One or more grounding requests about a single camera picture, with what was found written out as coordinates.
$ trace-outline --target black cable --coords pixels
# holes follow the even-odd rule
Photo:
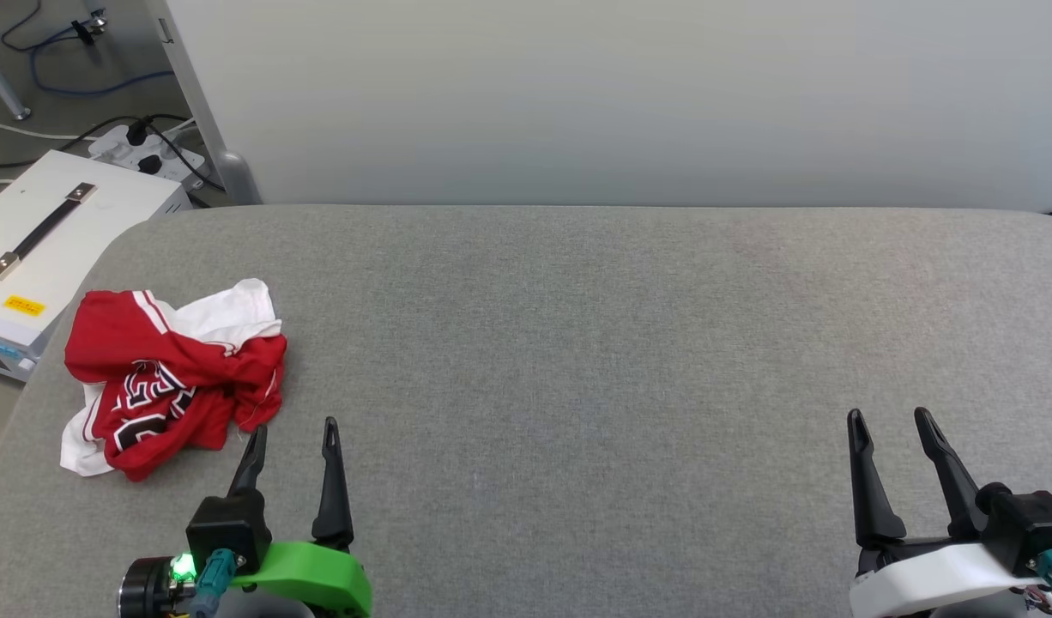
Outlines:
[[[64,144],[64,145],[60,146],[57,149],[60,151],[60,152],[65,152],[65,151],[67,151],[67,148],[72,148],[76,144],[79,144],[80,142],[82,142],[84,140],[84,138],[90,137],[90,135],[93,133],[95,133],[96,131],[99,131],[100,128],[102,128],[103,126],[106,126],[107,124],[112,124],[114,122],[118,122],[119,120],[141,121],[140,118],[135,117],[135,116],[118,116],[118,117],[114,117],[114,118],[104,120],[102,122],[99,122],[99,124],[97,124],[95,126],[92,126],[92,128],[87,129],[86,133],[83,133],[82,136],[75,138],[75,140],[69,141],[69,143]],[[20,161],[16,161],[16,163],[0,163],[0,170],[8,170],[8,168],[12,168],[12,167],[25,167],[25,165],[32,165],[32,164],[36,163],[36,161],[37,161],[37,159],[33,158],[33,160],[20,160]]]
[[[168,145],[169,148],[171,148],[171,152],[174,152],[176,156],[179,157],[179,160],[184,162],[184,165],[186,165],[186,170],[191,171],[194,173],[194,176],[198,176],[204,183],[209,184],[209,186],[217,188],[217,191],[219,192],[225,191],[225,188],[222,187],[219,183],[214,183],[213,180],[207,179],[207,177],[203,176],[201,172],[194,168],[194,165],[189,164],[189,161],[186,160],[184,156],[182,156],[182,153],[179,151],[179,146],[173,144],[171,140],[168,140],[168,138],[161,132],[161,129],[153,125],[153,122],[149,122],[148,120],[142,120],[142,122],[144,122],[149,128],[151,128],[153,133],[156,133],[156,135],[160,137],[161,140],[164,140],[164,143]]]
[[[191,201],[191,203],[195,206],[199,206],[199,207],[213,207],[213,206],[209,206],[209,204],[207,203],[207,201],[205,201],[204,199],[201,199],[200,197],[194,195],[194,193],[186,193],[186,197],[189,198],[189,201]]]
[[[31,21],[33,19],[33,17],[35,17],[36,15],[39,15],[40,11],[42,11],[42,0],[37,1],[37,3],[35,4],[35,9],[33,12],[31,12],[31,15],[23,17],[23,20],[21,20],[20,22],[17,22],[12,27],[8,27],[7,32],[4,32],[3,35],[0,35],[0,43],[3,43],[4,47],[8,47],[8,49],[15,49],[16,52],[19,52],[21,54],[25,54],[25,53],[31,52],[33,49],[37,49],[38,47],[42,46],[43,44],[47,45],[48,43],[54,43],[53,40],[47,40],[47,42],[38,43],[36,45],[28,45],[26,47],[17,47],[15,45],[12,45],[12,43],[7,43],[7,36],[11,35],[13,32],[19,31],[19,28],[20,28],[21,25],[23,25],[26,22]],[[69,39],[76,39],[76,36],[69,36],[69,38],[58,39],[58,40],[69,40]]]
[[[184,117],[181,117],[181,116],[175,116],[174,114],[148,114],[148,116],[146,116],[145,118],[142,118],[142,120],[144,120],[145,122],[151,123],[154,120],[156,120],[158,118],[165,118],[166,120],[177,120],[177,121],[180,121],[180,122],[186,122],[186,121],[189,120],[189,118],[184,118]]]

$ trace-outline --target power strip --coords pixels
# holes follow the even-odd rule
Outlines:
[[[127,133],[129,133],[129,127],[120,124],[107,131],[97,141],[90,142],[90,145],[87,146],[90,159],[158,176],[161,179],[177,181],[177,183],[182,183],[186,192],[193,192],[202,186],[202,180],[186,168],[186,164],[179,160],[174,149],[166,145],[160,137],[150,133],[141,145],[135,146],[126,138]],[[194,154],[186,148],[180,148],[179,152],[184,156],[186,163],[194,165],[197,172],[203,176],[208,174],[205,157]]]

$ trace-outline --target metal table leg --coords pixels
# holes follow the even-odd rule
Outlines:
[[[23,102],[19,101],[15,87],[12,87],[12,83],[7,82],[7,79],[3,77],[3,73],[1,72],[0,98],[3,99],[3,104],[7,105],[7,109],[12,111],[12,117],[16,120],[23,120],[24,118],[31,116],[31,109],[27,109],[26,106],[23,105]]]

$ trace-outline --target white wall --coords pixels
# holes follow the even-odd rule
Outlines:
[[[1052,208],[1052,0],[166,4],[267,202]]]

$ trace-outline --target green led light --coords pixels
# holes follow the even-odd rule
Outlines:
[[[198,572],[194,570],[194,556],[189,552],[171,559],[171,578],[177,582],[193,582],[198,578]]]

